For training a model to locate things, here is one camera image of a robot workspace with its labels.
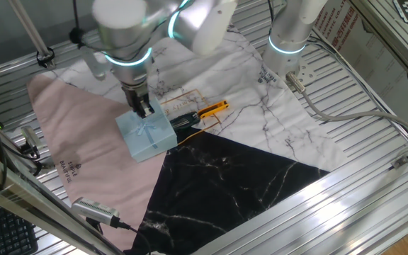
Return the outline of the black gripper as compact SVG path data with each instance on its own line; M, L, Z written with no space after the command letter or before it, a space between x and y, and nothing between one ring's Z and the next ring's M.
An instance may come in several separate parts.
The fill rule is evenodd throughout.
M146 81L139 84L122 83L122 88L125 92L127 102L140 118L146 118L155 113L154 108L150 104Z

